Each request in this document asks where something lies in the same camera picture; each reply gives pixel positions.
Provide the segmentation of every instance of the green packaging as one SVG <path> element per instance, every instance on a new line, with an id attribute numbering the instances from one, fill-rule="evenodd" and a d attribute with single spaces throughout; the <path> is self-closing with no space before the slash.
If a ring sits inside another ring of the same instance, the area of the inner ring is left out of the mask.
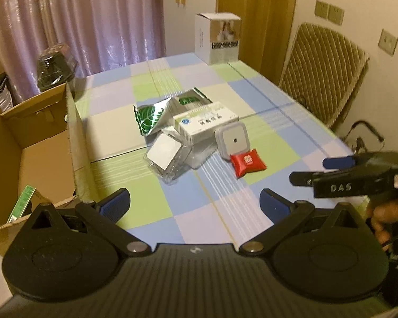
<path id="1" fill-rule="evenodd" d="M 134 115 L 140 134 L 149 136 L 171 125 L 173 116 L 210 103 L 212 101 L 206 95 L 193 87 L 155 104 L 134 106 Z"/>

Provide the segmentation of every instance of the wall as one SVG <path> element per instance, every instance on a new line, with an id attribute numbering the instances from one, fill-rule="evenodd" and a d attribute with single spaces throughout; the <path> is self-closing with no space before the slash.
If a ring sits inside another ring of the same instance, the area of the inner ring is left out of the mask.
<path id="1" fill-rule="evenodd" d="M 398 150 L 398 45 L 393 57 L 378 48 L 382 28 L 398 37 L 398 0 L 322 0 L 345 10 L 342 26 L 314 16 L 315 0 L 296 0 L 288 56 L 298 26 L 304 21 L 335 29 L 370 53 L 369 70 L 345 122 L 336 130 L 345 135 L 359 119 L 372 123 L 385 137 L 384 149 Z M 373 150 L 379 146 L 366 130 L 357 133 Z"/>
<path id="2" fill-rule="evenodd" d="M 186 0 L 186 6 L 175 0 L 163 0 L 167 56 L 194 52 L 195 15 L 215 12 L 215 0 Z"/>

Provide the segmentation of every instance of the human hand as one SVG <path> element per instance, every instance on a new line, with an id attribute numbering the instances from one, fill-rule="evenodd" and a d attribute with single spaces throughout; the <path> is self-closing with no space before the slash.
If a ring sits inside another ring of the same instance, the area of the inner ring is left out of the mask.
<path id="1" fill-rule="evenodd" d="M 398 199 L 384 204 L 373 204 L 372 201 L 366 209 L 367 216 L 371 218 L 371 226 L 375 230 L 377 240 L 383 244 L 391 239 L 391 234 L 385 230 L 386 223 L 398 222 Z"/>

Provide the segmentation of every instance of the wall socket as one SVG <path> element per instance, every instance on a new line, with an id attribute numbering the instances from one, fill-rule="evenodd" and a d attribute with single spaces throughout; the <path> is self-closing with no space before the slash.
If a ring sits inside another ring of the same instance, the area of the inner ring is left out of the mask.
<path id="1" fill-rule="evenodd" d="M 319 16 L 320 18 L 327 19 L 327 15 L 329 14 L 329 4 L 323 1 L 315 2 L 315 10 L 314 15 Z"/>
<path id="2" fill-rule="evenodd" d="M 332 23 L 342 25 L 344 12 L 345 11 L 342 8 L 330 5 L 327 19 L 330 20 Z"/>
<path id="3" fill-rule="evenodd" d="M 397 43 L 397 37 L 391 35 L 387 30 L 382 29 L 382 34 L 380 35 L 379 39 L 379 48 L 393 56 Z"/>

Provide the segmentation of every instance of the red sachet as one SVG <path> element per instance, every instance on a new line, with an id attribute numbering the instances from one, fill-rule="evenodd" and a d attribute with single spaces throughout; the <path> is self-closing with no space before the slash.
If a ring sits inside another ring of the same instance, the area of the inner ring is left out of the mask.
<path id="1" fill-rule="evenodd" d="M 243 177 L 246 173 L 262 171 L 267 168 L 258 156 L 256 149 L 252 149 L 252 151 L 243 154 L 230 156 L 230 160 L 234 166 L 238 179 Z"/>

